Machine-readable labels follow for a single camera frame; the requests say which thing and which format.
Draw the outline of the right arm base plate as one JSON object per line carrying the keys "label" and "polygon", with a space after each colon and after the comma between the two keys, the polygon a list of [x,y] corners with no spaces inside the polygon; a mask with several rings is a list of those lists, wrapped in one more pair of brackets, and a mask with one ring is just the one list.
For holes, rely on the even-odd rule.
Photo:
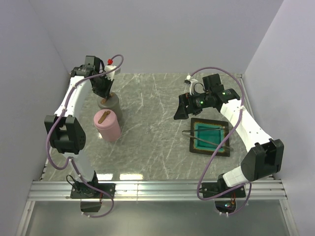
{"label": "right arm base plate", "polygon": [[219,184],[218,182],[203,182],[199,188],[199,193],[203,198],[211,198],[219,195],[217,198],[244,198],[246,191],[244,186],[227,187],[226,184]]}

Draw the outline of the pink round lid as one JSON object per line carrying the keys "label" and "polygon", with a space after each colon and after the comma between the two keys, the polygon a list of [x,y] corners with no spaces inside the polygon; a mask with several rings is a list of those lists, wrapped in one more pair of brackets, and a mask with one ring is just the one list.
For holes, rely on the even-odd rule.
{"label": "pink round lid", "polygon": [[94,115],[94,125],[97,129],[106,130],[118,124],[116,114],[110,109],[103,109]]}

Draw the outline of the pink cylindrical container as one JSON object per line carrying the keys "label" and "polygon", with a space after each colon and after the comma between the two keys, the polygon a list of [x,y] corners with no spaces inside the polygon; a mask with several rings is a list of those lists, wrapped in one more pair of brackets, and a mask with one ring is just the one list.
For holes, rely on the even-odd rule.
{"label": "pink cylindrical container", "polygon": [[116,141],[121,136],[121,129],[117,122],[110,125],[97,123],[95,126],[102,138],[108,142]]}

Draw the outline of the grey cylindrical container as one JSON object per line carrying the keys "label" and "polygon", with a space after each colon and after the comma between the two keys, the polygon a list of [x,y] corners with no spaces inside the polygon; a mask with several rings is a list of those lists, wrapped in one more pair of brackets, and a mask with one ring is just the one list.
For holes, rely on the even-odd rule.
{"label": "grey cylindrical container", "polygon": [[118,122],[122,120],[123,112],[119,104],[116,104],[115,106],[110,107],[109,110],[113,111],[116,114]]}

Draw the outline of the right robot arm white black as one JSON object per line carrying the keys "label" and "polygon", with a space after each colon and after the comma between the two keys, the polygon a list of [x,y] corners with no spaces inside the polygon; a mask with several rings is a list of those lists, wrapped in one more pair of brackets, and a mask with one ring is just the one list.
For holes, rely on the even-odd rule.
{"label": "right robot arm white black", "polygon": [[219,74],[203,78],[203,93],[195,91],[198,81],[191,75],[186,77],[185,83],[189,85],[189,92],[179,95],[174,119],[188,119],[190,114],[197,115],[205,108],[215,108],[232,125],[231,132],[239,135],[247,150],[240,166],[219,176],[213,198],[227,197],[236,188],[281,170],[283,142],[274,140],[262,130],[245,108],[243,96],[232,88],[225,89]]}

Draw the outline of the metal serving tongs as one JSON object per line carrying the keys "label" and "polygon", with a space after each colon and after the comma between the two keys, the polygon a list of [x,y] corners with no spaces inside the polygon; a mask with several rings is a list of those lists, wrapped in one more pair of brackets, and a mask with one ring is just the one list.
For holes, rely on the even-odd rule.
{"label": "metal serving tongs", "polygon": [[182,135],[191,139],[192,147],[195,149],[210,150],[216,149],[221,141],[226,137],[229,132],[228,127],[210,127],[198,128],[192,130],[183,130]]}

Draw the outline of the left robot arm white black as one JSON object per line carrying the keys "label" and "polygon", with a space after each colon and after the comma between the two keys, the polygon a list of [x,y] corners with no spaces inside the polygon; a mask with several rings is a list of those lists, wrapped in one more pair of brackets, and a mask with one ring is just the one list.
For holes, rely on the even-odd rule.
{"label": "left robot arm white black", "polygon": [[84,154],[86,133],[78,117],[89,91],[109,98],[115,74],[120,72],[121,63],[114,65],[114,55],[107,63],[96,56],[86,56],[84,64],[72,69],[65,97],[53,115],[47,115],[44,125],[47,131],[46,154],[52,167],[64,170],[71,166],[75,177],[71,183],[75,192],[93,198],[99,193],[95,170]]}

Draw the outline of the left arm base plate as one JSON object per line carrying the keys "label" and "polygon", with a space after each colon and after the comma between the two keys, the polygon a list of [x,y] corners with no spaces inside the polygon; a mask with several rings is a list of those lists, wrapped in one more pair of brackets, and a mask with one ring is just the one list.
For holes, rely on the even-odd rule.
{"label": "left arm base plate", "polygon": [[[97,183],[94,187],[114,197],[116,188],[114,183]],[[107,195],[101,194],[82,182],[74,184],[70,194],[71,199],[99,199],[101,196],[103,199],[109,199]]]}

